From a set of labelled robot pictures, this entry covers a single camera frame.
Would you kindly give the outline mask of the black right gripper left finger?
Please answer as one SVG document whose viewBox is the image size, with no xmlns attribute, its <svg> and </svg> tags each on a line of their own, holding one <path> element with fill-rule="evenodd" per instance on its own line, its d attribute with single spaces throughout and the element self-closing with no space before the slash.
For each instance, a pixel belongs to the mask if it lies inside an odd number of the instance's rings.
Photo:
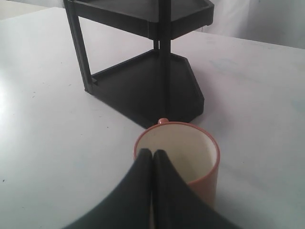
<svg viewBox="0 0 305 229">
<path fill-rule="evenodd" d="M 67 229 L 148 229 L 153 156 L 140 150 L 118 186 L 96 207 L 66 226 Z"/>
</svg>

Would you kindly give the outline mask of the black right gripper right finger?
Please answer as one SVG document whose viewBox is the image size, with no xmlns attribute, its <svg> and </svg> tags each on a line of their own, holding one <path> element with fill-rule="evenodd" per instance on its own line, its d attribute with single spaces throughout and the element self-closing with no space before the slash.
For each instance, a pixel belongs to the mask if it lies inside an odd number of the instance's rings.
<svg viewBox="0 0 305 229">
<path fill-rule="evenodd" d="M 153 155 L 152 208 L 156 229 L 237 229 L 182 180 L 164 150 Z"/>
</svg>

